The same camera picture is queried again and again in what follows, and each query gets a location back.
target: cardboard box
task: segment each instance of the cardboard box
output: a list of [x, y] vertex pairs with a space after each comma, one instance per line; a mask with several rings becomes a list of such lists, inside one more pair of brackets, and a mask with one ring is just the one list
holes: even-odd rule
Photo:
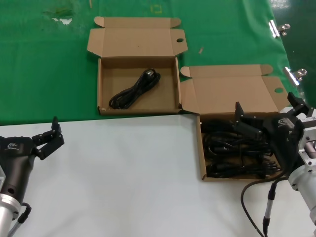
[[[97, 107], [101, 115], [177, 114], [180, 80], [176, 55], [188, 49], [178, 18], [95, 17], [103, 27], [90, 31], [87, 50], [100, 56]], [[130, 88], [142, 72], [154, 68], [159, 83], [126, 110], [114, 110], [109, 100]]]
[[[240, 102], [245, 113], [254, 116], [271, 116], [286, 107], [289, 102], [282, 82], [278, 77], [266, 76], [272, 71], [270, 65], [181, 68], [181, 74], [190, 78], [180, 84], [182, 108], [199, 114], [197, 144], [203, 181], [228, 179], [207, 177], [206, 166], [210, 162], [204, 158], [200, 122], [210, 119], [234, 121], [236, 101]], [[256, 177], [247, 175], [235, 179], [249, 180]]]

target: cardboard box lid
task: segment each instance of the cardboard box lid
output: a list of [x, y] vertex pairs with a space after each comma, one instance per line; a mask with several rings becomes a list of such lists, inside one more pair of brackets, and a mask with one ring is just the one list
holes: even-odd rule
[[101, 57], [176, 56], [188, 50], [179, 18], [95, 17], [87, 50]]
[[198, 114], [276, 112], [288, 105], [286, 90], [270, 65], [182, 67], [190, 79], [180, 83], [182, 109]]

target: bundle of black cables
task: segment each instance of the bundle of black cables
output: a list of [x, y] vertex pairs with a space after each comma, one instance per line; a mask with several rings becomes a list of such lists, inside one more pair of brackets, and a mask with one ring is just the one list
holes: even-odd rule
[[[208, 177], [230, 178], [242, 174], [253, 174], [264, 179], [266, 175], [280, 171], [272, 156], [271, 148], [265, 139], [254, 140], [235, 131], [230, 121], [213, 119], [201, 124], [204, 156], [212, 163], [206, 167]], [[240, 158], [240, 164], [227, 161]], [[253, 160], [245, 164], [244, 157]]]
[[145, 70], [131, 88], [112, 97], [109, 106], [113, 109], [128, 109], [142, 94], [152, 89], [160, 80], [154, 69]]

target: black power cord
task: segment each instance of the black power cord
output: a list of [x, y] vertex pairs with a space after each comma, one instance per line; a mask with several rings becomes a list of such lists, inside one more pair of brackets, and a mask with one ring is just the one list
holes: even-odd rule
[[160, 80], [160, 74], [154, 69], [145, 70], [131, 88], [121, 91], [109, 101], [113, 109], [128, 109], [142, 94], [152, 89]]
[[278, 184], [278, 182], [283, 181], [283, 180], [287, 180], [287, 178], [283, 177], [283, 178], [275, 180], [271, 184], [271, 187], [270, 187], [270, 191], [268, 194], [268, 203], [267, 203], [266, 213], [265, 213], [265, 216], [263, 217], [263, 221], [262, 221], [262, 225], [263, 225], [262, 229], [263, 229], [263, 234], [265, 235], [265, 237], [268, 236], [268, 226], [270, 223], [270, 214], [271, 214], [273, 201], [276, 197], [277, 184]]
[[11, 228], [11, 230], [8, 233], [8, 237], [13, 237], [15, 232], [19, 229], [19, 227], [26, 221], [26, 219], [29, 217], [29, 214], [31, 213], [31, 206], [28, 205], [26, 202], [22, 203], [22, 206], [25, 206], [25, 211], [20, 215], [20, 217], [17, 219], [17, 222], [14, 224], [14, 226]]
[[[203, 149], [211, 164], [206, 167], [208, 177], [231, 178], [252, 174], [260, 179], [280, 171], [274, 161], [265, 156], [273, 153], [264, 139], [258, 141], [247, 138], [235, 131], [230, 121], [213, 119], [201, 124]], [[240, 164], [227, 161], [228, 158], [240, 158]], [[252, 164], [245, 164], [244, 157], [251, 158]]]
[[268, 143], [244, 137], [235, 131], [235, 126], [230, 121], [215, 119], [204, 122], [201, 132], [204, 133], [205, 156], [212, 161], [244, 156], [259, 159], [263, 155], [272, 155]]
[[287, 173], [287, 168], [285, 168], [285, 169], [284, 169], [280, 174], [278, 174], [276, 177], [273, 177], [273, 178], [270, 178], [270, 179], [265, 179], [265, 180], [254, 181], [254, 182], [252, 182], [252, 183], [246, 185], [246, 186], [243, 188], [243, 190], [241, 191], [240, 202], [241, 202], [242, 208], [243, 208], [244, 212], [246, 213], [246, 215], [247, 215], [249, 221], [251, 222], [251, 224], [253, 225], [253, 227], [256, 229], [256, 231], [259, 233], [259, 235], [260, 235], [261, 237], [267, 237], [268, 235], [265, 234], [265, 236], [264, 236], [264, 235], [261, 233], [261, 231], [258, 229], [257, 225], [256, 225], [256, 224], [254, 223], [254, 221], [252, 220], [250, 214], [249, 214], [248, 211], [247, 211], [247, 208], [246, 208], [246, 206], [245, 206], [245, 203], [244, 203], [244, 201], [243, 201], [244, 194], [245, 194], [246, 190], [247, 190], [248, 188], [250, 188], [251, 186], [256, 185], [256, 184], [262, 184], [262, 183], [267, 183], [267, 182], [272, 182], [272, 181], [274, 181], [274, 180], [278, 180], [278, 179], [282, 178], [282, 176], [284, 176], [286, 173]]

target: white table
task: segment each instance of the white table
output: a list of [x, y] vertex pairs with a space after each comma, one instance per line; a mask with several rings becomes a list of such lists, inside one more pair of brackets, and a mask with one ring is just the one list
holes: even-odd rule
[[[200, 180], [194, 116], [61, 123], [66, 144], [36, 159], [16, 237], [257, 237], [240, 204], [245, 182]], [[33, 136], [50, 124], [0, 127]], [[262, 228], [269, 184], [245, 204]], [[269, 237], [312, 237], [298, 192], [278, 185]]]

